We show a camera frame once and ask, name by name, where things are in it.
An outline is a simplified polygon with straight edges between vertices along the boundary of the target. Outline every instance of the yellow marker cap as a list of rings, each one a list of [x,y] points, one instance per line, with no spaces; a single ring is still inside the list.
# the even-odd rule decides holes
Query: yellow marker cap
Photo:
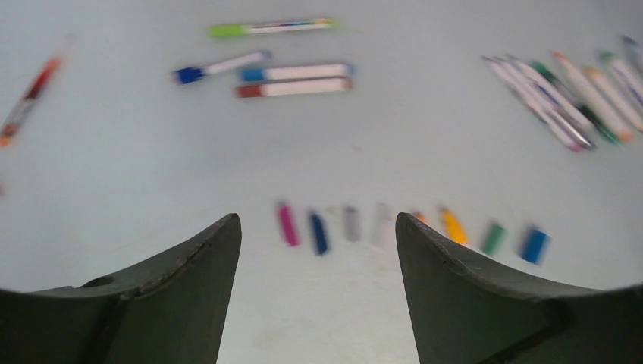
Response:
[[[588,77],[591,78],[599,77],[601,75],[601,72],[594,67],[585,67],[583,68],[583,71]]]
[[[447,208],[440,208],[440,215],[442,216],[442,223],[444,224],[444,230],[447,233],[447,237],[458,244],[466,245],[469,243],[469,239],[466,238],[466,234],[462,229],[462,226],[458,222],[456,216],[451,213]]]

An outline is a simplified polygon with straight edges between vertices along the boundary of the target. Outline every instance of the pile of markers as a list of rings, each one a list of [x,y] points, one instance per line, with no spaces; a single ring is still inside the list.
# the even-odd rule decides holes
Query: pile of markers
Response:
[[[421,222],[428,224],[421,212],[413,212],[412,214]],[[469,244],[469,238],[455,214],[445,207],[440,207],[440,217],[444,233],[449,239],[461,245]],[[505,232],[504,228],[498,222],[492,221],[489,224],[485,238],[480,244],[480,250],[488,256],[495,254],[500,248]],[[525,241],[520,247],[520,257],[532,264],[539,264],[548,240],[548,235],[540,231],[537,227],[531,226],[525,237]]]
[[[331,29],[334,27],[336,27],[335,20],[324,18],[286,23],[217,25],[210,27],[208,34],[214,38],[227,38],[295,30]],[[338,63],[243,69],[250,65],[261,64],[269,59],[271,59],[270,52],[259,51],[214,64],[185,67],[174,71],[172,74],[177,83],[184,85],[201,80],[206,76],[240,69],[239,78],[246,83],[236,89],[237,97],[240,98],[328,93],[353,88],[350,78],[355,69],[351,64]]]
[[[624,36],[623,43],[643,74],[643,48],[629,37]],[[483,59],[551,133],[575,152],[596,147],[591,140],[595,130],[612,144],[634,140],[632,127],[643,133],[643,81],[627,63],[611,52],[599,52],[599,61],[621,93],[598,69],[581,70],[560,53],[552,54],[575,92],[541,62],[527,64],[511,55]]]

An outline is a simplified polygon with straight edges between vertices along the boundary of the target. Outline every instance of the green marker cap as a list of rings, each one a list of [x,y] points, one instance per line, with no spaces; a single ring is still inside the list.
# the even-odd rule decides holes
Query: green marker cap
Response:
[[[611,61],[613,58],[616,58],[616,55],[613,54],[612,52],[608,51],[599,51],[598,52],[598,59],[601,60],[603,63],[607,63]]]
[[[482,243],[482,251],[488,256],[495,253],[496,249],[500,245],[502,238],[504,237],[505,230],[497,222],[492,222],[489,226],[489,231],[487,232],[487,237]]]
[[[555,80],[558,80],[554,74],[552,74],[548,69],[547,66],[542,64],[541,62],[538,61],[533,61],[532,62],[532,67],[542,75],[542,77],[545,78],[545,80],[549,82],[553,82]]]
[[[246,26],[244,25],[214,25],[208,28],[207,32],[210,38],[225,38],[228,36],[245,36]]]
[[[596,127],[598,133],[608,142],[612,144],[620,144],[621,141],[619,138],[612,133],[608,127],[603,124],[603,121],[594,113],[592,109],[587,105],[583,105],[579,108],[580,112]]]

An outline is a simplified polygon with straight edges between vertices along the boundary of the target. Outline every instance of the whiteboard marker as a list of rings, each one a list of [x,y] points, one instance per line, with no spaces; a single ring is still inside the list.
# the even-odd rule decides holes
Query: whiteboard marker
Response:
[[[211,38],[229,36],[251,36],[254,34],[293,32],[297,30],[331,29],[337,26],[337,21],[327,17],[300,21],[281,21],[266,24],[225,24],[208,28]]]
[[[8,146],[14,140],[16,133],[22,128],[27,115],[33,109],[42,91],[48,86],[53,75],[63,63],[65,54],[74,43],[75,36],[69,35],[56,53],[42,66],[42,69],[32,81],[31,85],[20,98],[20,101],[11,109],[0,130],[0,146]]]
[[[242,55],[241,57],[223,62],[207,64],[205,66],[185,67],[172,72],[172,79],[180,85],[185,85],[187,83],[201,80],[205,76],[236,70],[237,68],[259,63],[270,58],[272,58],[272,54],[269,51],[254,52],[249,55]]]
[[[351,64],[320,64],[316,66],[273,67],[241,70],[239,76],[244,82],[301,80],[324,77],[351,77],[355,68]]]
[[[343,77],[324,78],[320,80],[267,83],[237,87],[237,96],[241,98],[297,95],[303,93],[331,93],[353,88],[353,83]]]

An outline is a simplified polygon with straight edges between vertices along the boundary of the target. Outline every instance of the marker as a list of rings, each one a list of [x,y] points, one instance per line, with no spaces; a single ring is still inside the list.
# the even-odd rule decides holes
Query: marker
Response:
[[[532,264],[540,263],[547,240],[549,236],[533,227],[527,234],[521,258]]]
[[[520,72],[502,58],[491,59],[483,57],[483,59],[487,62],[487,65],[494,71],[494,73],[505,83],[505,86],[507,86],[529,110],[531,110],[545,125],[549,127],[551,133],[565,147],[573,150],[574,152],[582,150],[582,147],[567,135],[567,133],[565,133],[560,125],[554,120],[555,112],[551,111],[549,103],[541,100],[541,96],[528,85],[528,81]]]
[[[321,80],[293,81],[282,83],[267,83],[264,85],[252,85],[237,87],[237,96],[267,97],[297,95],[304,93],[331,93],[334,91],[346,91],[353,88],[353,83],[347,78],[325,78]]]
[[[446,207],[440,208],[440,214],[442,215],[442,223],[444,224],[444,231],[447,233],[447,237],[461,245],[469,243],[456,216]]]
[[[621,142],[629,142],[634,139],[632,131],[626,122],[621,118],[612,105],[599,93],[585,75],[569,60],[558,52],[552,52],[554,59],[563,69],[567,80],[574,86],[605,126],[616,135]]]
[[[73,42],[73,36],[65,37],[58,51],[42,66],[40,73],[33,80],[31,86],[29,86],[27,91],[22,95],[20,101],[18,101],[14,108],[11,109],[9,116],[7,116],[5,120],[5,124],[2,126],[2,132],[0,132],[0,146],[8,146],[11,144],[16,133],[26,120],[29,111],[31,111],[36,104],[36,101],[49,84],[56,70],[61,66],[64,54]]]
[[[355,68],[351,64],[320,64],[316,66],[274,67],[242,70],[239,76],[245,82],[301,80],[307,78],[351,77]]]
[[[301,21],[286,21],[266,24],[228,24],[215,25],[208,28],[208,35],[212,38],[225,38],[229,36],[249,36],[254,34],[293,32],[296,30],[331,29],[337,26],[337,21],[327,17]]]
[[[591,123],[596,127],[596,130],[598,130],[598,133],[608,142],[612,144],[618,144],[620,143],[619,138],[614,135],[614,133],[611,132],[610,129],[608,129],[603,122],[601,121],[600,118],[594,113],[593,110],[589,106],[587,106],[579,97],[572,92],[572,90],[568,89],[567,86],[565,86],[564,83],[560,82],[558,77],[551,73],[549,69],[547,69],[547,66],[544,64],[533,61],[531,66],[538,71],[542,75],[542,77],[545,78],[549,83],[551,83],[552,86],[556,87],[558,92],[563,95],[566,99],[569,100],[569,102],[574,105]]]
[[[279,222],[281,223],[281,234],[284,237],[284,240],[290,246],[298,246],[300,244],[300,240],[297,237],[293,213],[290,206],[285,202],[279,204],[278,216]]]
[[[487,231],[487,236],[482,242],[482,252],[488,256],[495,253],[496,249],[499,247],[500,242],[504,237],[505,230],[500,224],[496,221],[492,221],[489,224],[489,230]]]
[[[614,80],[626,91],[640,117],[643,114],[643,84],[641,84],[641,80],[634,70],[615,54],[602,52],[599,58]]]
[[[201,67],[185,67],[180,70],[172,72],[172,79],[180,84],[196,82],[205,76],[213,74],[220,74],[226,71],[236,70],[237,68],[245,67],[250,64],[259,63],[272,58],[272,53],[269,51],[259,51],[250,53],[249,55],[242,55],[241,57],[233,58],[228,61],[208,64]]]
[[[343,211],[344,231],[348,241],[360,241],[359,212],[352,206],[347,206]]]
[[[616,87],[596,68],[586,67],[584,71],[587,78],[616,106],[621,115],[625,117],[636,130],[643,132],[643,119],[641,119],[641,115],[625,100]]]
[[[621,36],[630,61],[639,73],[643,74],[643,47],[628,36]]]
[[[321,256],[330,248],[328,247],[324,222],[322,221],[322,217],[316,212],[310,212],[310,228],[312,230],[312,238],[315,240],[315,252],[318,256]]]
[[[541,87],[543,91],[547,93],[551,101],[558,104],[575,121],[575,124],[579,125],[585,131],[594,130],[594,125],[583,114],[581,114],[581,112],[575,108],[574,105],[565,98],[565,96],[561,95],[555,87],[548,83],[540,73],[529,67],[528,64],[521,61],[519,58],[512,55],[508,55],[508,57],[511,63],[525,76],[527,76],[527,78]]]

